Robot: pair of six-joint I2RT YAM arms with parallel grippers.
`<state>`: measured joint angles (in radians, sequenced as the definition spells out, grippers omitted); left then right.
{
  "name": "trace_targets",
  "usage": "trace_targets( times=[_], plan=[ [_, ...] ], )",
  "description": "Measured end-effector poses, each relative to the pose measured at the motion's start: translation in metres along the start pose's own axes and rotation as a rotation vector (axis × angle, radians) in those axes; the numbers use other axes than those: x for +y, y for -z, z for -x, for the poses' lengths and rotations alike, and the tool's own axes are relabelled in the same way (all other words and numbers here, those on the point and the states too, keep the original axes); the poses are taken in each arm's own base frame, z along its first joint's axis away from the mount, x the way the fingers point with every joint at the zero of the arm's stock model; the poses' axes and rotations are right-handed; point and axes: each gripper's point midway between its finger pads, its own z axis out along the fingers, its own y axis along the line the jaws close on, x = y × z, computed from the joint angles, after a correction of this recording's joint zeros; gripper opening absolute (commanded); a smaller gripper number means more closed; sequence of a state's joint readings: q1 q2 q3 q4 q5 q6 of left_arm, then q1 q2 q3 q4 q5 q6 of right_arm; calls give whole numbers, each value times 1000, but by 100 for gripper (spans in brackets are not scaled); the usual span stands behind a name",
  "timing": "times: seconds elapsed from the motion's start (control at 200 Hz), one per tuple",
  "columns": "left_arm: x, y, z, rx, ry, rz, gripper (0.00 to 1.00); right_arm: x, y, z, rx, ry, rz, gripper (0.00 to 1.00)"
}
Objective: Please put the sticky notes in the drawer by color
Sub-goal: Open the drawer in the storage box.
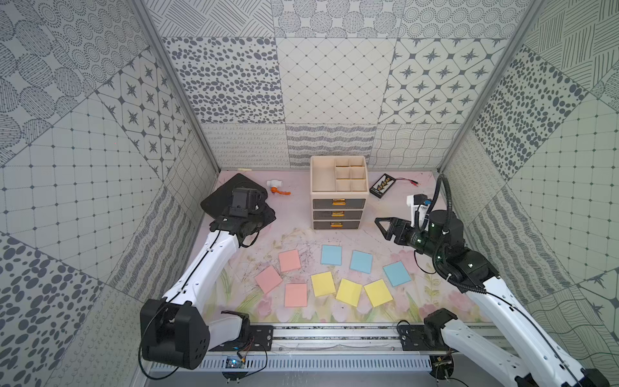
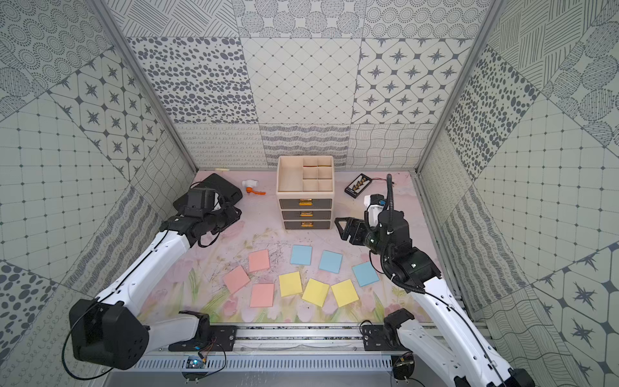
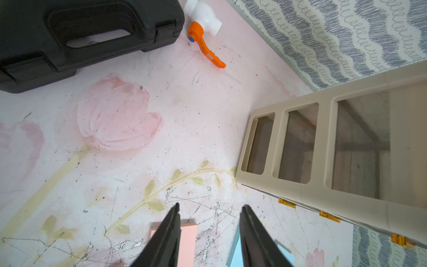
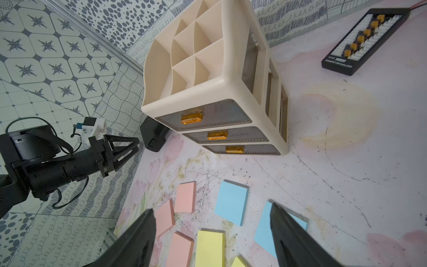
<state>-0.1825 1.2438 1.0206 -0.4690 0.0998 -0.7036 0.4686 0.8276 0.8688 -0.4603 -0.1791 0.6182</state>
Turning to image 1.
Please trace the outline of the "yellow sticky note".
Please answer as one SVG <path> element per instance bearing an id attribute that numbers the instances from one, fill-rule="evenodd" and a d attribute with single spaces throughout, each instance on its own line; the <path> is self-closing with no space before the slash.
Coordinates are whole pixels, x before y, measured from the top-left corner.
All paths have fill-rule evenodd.
<path id="1" fill-rule="evenodd" d="M 378 307 L 393 301 L 393 296 L 388 290 L 384 280 L 378 280 L 364 286 L 364 290 L 372 307 Z"/>
<path id="2" fill-rule="evenodd" d="M 336 293 L 335 282 L 331 271 L 314 274 L 310 279 L 316 298 Z"/>
<path id="3" fill-rule="evenodd" d="M 363 286 L 361 284 L 352 282 L 348 279 L 342 279 L 339 284 L 336 299 L 349 306 L 357 307 L 359 305 L 362 289 Z"/>

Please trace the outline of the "beige drawer organizer cabinet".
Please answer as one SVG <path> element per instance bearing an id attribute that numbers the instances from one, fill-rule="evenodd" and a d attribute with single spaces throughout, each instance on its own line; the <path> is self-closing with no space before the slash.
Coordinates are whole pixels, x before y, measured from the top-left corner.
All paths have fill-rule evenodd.
<path id="1" fill-rule="evenodd" d="M 315 221 L 313 211 L 320 211 L 313 209 L 314 199 L 365 198 L 365 209 L 368 197 L 368 169 L 363 156 L 312 156 L 310 158 L 312 225 Z M 362 219 L 341 221 L 360 221 L 361 226 Z"/>

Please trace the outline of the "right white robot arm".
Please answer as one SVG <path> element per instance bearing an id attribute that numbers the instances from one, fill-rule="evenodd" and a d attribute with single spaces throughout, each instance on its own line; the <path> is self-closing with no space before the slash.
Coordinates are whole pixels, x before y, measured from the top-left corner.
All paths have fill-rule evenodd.
<path id="1" fill-rule="evenodd" d="M 587 369 L 569 355 L 515 298 L 498 270 L 481 253 L 466 247 L 464 224 L 452 211 L 432 211 L 427 225 L 398 218 L 377 218 L 383 237 L 428 256 L 437 275 L 467 295 L 491 319 L 515 353 L 473 332 L 445 308 L 424 319 L 433 347 L 467 356 L 504 386 L 607 386 L 598 369 Z"/>

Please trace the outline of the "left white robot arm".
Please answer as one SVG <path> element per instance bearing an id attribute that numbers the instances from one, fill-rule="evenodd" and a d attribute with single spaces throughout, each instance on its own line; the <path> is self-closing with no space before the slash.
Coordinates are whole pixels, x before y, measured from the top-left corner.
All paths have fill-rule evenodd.
<path id="1" fill-rule="evenodd" d="M 138 361 L 196 369 L 210 350 L 230 345 L 243 351 L 255 343 L 247 314 L 223 311 L 219 319 L 206 322 L 202 313 L 227 262 L 248 247 L 244 240 L 258 236 L 275 220 L 270 206 L 253 206 L 248 211 L 226 209 L 211 223 L 206 243 L 190 267 L 162 298 L 143 305 Z"/>

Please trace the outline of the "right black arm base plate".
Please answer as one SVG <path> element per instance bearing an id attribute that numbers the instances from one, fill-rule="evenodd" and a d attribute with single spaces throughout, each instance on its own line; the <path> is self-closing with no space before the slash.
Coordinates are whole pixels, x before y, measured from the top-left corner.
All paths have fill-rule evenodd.
<path id="1" fill-rule="evenodd" d="M 404 352 L 447 352 L 448 346 L 438 340 L 431 339 L 422 325 L 409 325 L 406 323 L 396 326 L 401 349 Z"/>

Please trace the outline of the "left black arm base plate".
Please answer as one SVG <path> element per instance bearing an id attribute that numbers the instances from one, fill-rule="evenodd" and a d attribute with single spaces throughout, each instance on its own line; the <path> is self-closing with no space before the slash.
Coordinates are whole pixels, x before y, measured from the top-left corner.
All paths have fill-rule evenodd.
<path id="1" fill-rule="evenodd" d="M 246 339 L 222 343 L 210 349 L 210 352 L 270 352 L 273 337 L 273 325 L 251 325 Z"/>

